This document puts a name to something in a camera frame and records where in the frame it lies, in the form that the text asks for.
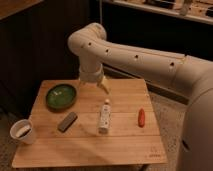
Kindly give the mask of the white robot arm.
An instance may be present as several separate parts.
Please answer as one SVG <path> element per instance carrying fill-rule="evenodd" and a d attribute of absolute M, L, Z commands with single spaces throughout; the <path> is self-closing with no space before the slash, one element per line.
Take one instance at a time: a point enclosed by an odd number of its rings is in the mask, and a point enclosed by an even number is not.
<path fill-rule="evenodd" d="M 79 57 L 79 79 L 84 83 L 95 83 L 108 90 L 103 71 L 108 64 L 187 98 L 177 171 L 213 171 L 212 61 L 111 43 L 99 23 L 73 32 L 68 47 Z"/>

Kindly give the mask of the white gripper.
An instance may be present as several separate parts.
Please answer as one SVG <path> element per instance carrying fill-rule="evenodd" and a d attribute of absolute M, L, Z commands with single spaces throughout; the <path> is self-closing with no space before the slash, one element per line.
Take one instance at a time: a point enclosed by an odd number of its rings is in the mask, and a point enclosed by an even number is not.
<path fill-rule="evenodd" d="M 79 68 L 79 79 L 78 86 L 81 86 L 83 82 L 85 83 L 98 83 L 98 87 L 104 90 L 106 93 L 109 93 L 109 84 L 108 80 L 104 76 L 103 67 L 100 66 L 95 71 L 90 71 L 83 66 Z"/>

